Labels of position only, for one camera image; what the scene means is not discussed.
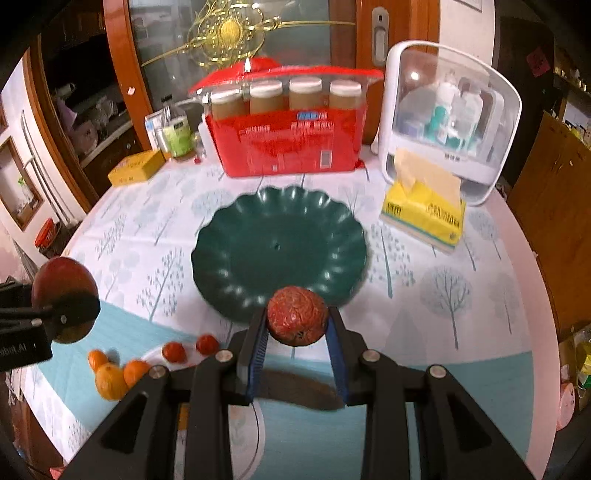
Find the cherry tomato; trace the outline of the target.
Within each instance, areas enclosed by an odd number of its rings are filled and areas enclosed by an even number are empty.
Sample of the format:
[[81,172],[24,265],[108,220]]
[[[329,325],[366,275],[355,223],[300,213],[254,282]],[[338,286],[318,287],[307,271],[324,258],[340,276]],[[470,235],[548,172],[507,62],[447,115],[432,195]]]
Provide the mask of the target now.
[[215,355],[220,348],[221,345],[219,345],[217,339],[211,334],[200,335],[197,338],[197,343],[195,343],[195,349],[204,357]]
[[163,345],[161,349],[162,357],[172,364],[183,364],[187,360],[186,350],[182,343],[170,341]]

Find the wrinkled red jujube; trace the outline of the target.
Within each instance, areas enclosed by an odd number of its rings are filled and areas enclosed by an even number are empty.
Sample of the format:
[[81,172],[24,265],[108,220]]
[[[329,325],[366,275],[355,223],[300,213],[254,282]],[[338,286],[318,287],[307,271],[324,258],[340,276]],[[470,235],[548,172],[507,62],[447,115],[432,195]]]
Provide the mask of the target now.
[[328,326],[329,308],[320,295],[298,286],[277,290],[266,305],[267,329],[290,347],[318,342]]

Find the red apple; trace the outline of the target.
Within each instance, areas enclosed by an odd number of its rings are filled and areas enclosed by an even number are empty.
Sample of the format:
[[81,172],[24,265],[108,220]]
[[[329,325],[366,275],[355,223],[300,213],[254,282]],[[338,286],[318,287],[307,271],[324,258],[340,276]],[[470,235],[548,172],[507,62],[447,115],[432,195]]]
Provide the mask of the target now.
[[100,312],[98,288],[84,265],[55,257],[35,276],[32,306],[38,310],[51,307],[56,314],[55,342],[75,343],[91,331]]

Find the small orange tangerine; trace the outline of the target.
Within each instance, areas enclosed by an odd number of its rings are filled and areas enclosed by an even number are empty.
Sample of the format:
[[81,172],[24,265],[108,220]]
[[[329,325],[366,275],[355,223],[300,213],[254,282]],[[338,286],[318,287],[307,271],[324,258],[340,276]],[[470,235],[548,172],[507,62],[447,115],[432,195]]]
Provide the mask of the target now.
[[131,389],[150,369],[150,365],[141,359],[133,359],[122,369],[124,381]]
[[110,362],[108,356],[101,350],[91,350],[87,355],[87,361],[91,370],[96,373],[98,369]]

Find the large orange tangerine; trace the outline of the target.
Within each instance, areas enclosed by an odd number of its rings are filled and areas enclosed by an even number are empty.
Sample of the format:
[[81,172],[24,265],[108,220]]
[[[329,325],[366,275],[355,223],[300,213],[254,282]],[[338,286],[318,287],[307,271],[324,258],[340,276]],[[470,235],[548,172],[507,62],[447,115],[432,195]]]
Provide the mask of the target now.
[[119,401],[128,392],[122,369],[112,363],[105,363],[96,370],[95,387],[107,401]]

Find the patterned tablecloth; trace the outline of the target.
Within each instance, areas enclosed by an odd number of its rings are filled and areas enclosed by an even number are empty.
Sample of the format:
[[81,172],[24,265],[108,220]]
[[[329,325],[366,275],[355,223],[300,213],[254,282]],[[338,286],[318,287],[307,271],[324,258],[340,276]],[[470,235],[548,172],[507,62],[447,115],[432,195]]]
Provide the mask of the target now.
[[[25,396],[65,458],[72,458],[112,410],[96,391],[87,355],[113,351],[122,361],[159,359],[179,340],[197,361],[197,338],[225,343],[245,329],[259,306],[312,315],[312,300],[331,304],[349,276],[353,254],[341,255],[296,222],[263,216],[301,201],[318,229],[329,206],[363,227],[366,268],[339,308],[349,329],[401,365],[446,366],[520,454],[533,418],[533,354],[512,262],[489,212],[470,208],[455,252],[443,253],[382,222],[387,185],[375,166],[344,174],[232,179],[214,163],[166,167],[148,181],[109,190],[84,220],[70,257],[93,275],[102,303],[90,334],[55,345],[32,368]],[[225,316],[193,280],[204,256],[198,235],[216,211],[235,207],[228,237],[238,242],[238,313]]]

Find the red bucket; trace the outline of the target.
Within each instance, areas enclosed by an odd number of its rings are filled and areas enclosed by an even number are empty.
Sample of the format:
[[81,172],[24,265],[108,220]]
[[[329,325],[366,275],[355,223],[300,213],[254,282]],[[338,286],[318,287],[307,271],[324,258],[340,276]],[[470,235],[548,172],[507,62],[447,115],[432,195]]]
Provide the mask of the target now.
[[52,218],[48,218],[35,237],[35,247],[38,249],[47,249],[55,240],[58,227],[58,223],[56,223]]

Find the dark green scalloped plate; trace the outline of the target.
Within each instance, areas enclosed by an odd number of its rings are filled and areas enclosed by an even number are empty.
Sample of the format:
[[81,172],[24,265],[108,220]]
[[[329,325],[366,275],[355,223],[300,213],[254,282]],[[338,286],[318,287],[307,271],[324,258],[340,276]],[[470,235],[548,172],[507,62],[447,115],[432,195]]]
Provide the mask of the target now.
[[349,207],[293,185],[240,195],[217,209],[191,252],[193,282],[222,317],[247,323],[287,286],[346,305],[365,274],[369,248]]

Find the yellow tissue pack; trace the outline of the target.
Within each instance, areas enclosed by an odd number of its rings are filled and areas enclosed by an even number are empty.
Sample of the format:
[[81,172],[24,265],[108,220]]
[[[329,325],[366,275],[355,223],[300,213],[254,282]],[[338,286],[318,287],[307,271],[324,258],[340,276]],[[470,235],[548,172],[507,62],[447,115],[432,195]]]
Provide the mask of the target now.
[[406,149],[394,153],[394,182],[381,219],[431,246],[453,252],[463,236],[466,202],[461,180]]

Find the yellow tin box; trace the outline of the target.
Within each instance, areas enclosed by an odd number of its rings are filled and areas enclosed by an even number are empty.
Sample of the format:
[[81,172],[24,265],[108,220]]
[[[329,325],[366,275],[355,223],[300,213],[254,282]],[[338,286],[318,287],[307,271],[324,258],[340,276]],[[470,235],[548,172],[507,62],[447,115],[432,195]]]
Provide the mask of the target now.
[[165,164],[161,150],[149,150],[123,158],[107,175],[113,187],[151,179]]

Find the red paper cup pack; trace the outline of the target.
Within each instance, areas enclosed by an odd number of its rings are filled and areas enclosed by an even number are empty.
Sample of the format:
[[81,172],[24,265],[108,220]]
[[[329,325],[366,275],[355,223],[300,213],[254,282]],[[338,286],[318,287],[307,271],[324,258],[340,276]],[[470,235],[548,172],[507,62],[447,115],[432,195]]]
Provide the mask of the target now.
[[202,141],[231,178],[358,168],[370,86],[383,72],[251,59],[195,83]]

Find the green label glass bottle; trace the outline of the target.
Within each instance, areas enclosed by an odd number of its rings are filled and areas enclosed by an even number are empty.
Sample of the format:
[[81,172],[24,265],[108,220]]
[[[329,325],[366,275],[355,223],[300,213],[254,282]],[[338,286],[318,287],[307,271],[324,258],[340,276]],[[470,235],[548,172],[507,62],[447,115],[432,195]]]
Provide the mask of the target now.
[[167,150],[173,158],[180,158],[193,151],[192,131],[185,112],[172,103],[162,110],[161,131]]

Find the white blue medicine box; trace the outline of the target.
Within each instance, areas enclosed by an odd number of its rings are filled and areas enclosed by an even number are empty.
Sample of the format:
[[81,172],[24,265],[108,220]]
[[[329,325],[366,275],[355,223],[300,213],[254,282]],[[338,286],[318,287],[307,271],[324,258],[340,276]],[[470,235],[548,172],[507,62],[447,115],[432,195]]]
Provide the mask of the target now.
[[145,116],[144,127],[150,147],[153,150],[160,149],[167,152],[166,141],[162,133],[162,111],[156,111]]

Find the white clear storage box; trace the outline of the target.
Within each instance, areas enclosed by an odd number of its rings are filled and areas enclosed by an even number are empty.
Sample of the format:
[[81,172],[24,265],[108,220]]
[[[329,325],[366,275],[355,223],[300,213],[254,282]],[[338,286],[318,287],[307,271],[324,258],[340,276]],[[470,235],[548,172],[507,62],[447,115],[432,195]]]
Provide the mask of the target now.
[[387,183],[398,150],[419,155],[461,181],[470,206],[494,190],[517,133],[516,88],[477,57],[430,41],[397,43],[388,53],[374,146]]

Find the glass door with gold ornament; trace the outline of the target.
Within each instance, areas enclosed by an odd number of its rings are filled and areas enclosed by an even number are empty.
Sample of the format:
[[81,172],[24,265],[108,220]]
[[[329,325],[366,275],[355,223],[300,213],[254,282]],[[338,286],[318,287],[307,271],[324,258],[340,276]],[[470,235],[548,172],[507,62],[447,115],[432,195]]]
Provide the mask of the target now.
[[207,74],[254,56],[382,69],[403,40],[440,38],[438,1],[105,1],[117,82],[143,148],[144,120]]

